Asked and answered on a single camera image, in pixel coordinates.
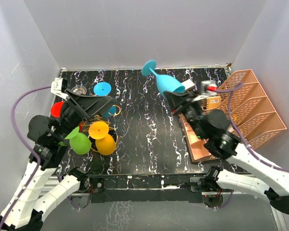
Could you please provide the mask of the teal wine glass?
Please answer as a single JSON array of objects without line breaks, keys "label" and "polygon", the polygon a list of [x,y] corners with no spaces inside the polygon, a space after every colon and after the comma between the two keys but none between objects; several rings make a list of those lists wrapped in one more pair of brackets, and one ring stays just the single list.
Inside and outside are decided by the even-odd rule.
[{"label": "teal wine glass", "polygon": [[165,98],[164,92],[177,92],[177,93],[184,93],[185,86],[178,81],[176,78],[166,75],[166,74],[158,74],[155,71],[156,68],[156,61],[150,60],[143,66],[141,73],[143,76],[148,77],[149,75],[153,74],[156,77],[156,84],[159,93]]}]

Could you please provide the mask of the yellow wine glass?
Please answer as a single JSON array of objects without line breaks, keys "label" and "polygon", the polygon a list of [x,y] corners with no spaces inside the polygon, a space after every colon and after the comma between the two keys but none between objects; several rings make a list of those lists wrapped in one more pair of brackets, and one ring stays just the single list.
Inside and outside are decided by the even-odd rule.
[{"label": "yellow wine glass", "polygon": [[93,122],[89,127],[89,136],[95,140],[96,149],[101,155],[111,155],[115,151],[116,142],[109,134],[106,122]]}]

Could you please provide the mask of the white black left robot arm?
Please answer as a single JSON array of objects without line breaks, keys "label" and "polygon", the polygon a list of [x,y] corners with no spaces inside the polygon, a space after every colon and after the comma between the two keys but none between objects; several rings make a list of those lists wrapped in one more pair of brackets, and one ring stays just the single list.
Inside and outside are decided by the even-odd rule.
[{"label": "white black left robot arm", "polygon": [[39,231],[47,216],[72,193],[85,192],[90,186],[88,175],[74,168],[61,182],[40,196],[45,184],[59,166],[67,147],[64,139],[79,124],[104,115],[116,101],[110,96],[81,96],[66,89],[66,100],[58,118],[36,115],[28,125],[27,137],[35,143],[21,182],[11,201],[0,213],[0,230]]}]

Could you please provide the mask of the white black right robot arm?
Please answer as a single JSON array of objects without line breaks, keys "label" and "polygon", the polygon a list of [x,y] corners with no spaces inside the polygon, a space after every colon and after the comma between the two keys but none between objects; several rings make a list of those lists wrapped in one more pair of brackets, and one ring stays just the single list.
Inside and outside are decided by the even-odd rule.
[{"label": "white black right robot arm", "polygon": [[222,110],[204,113],[200,106],[204,96],[198,92],[165,91],[164,96],[172,113],[184,115],[198,138],[206,141],[204,147],[209,153],[252,174],[246,177],[212,167],[204,178],[209,190],[231,189],[247,193],[264,199],[276,210],[289,215],[289,170],[255,153],[243,138],[231,133],[231,121]]}]

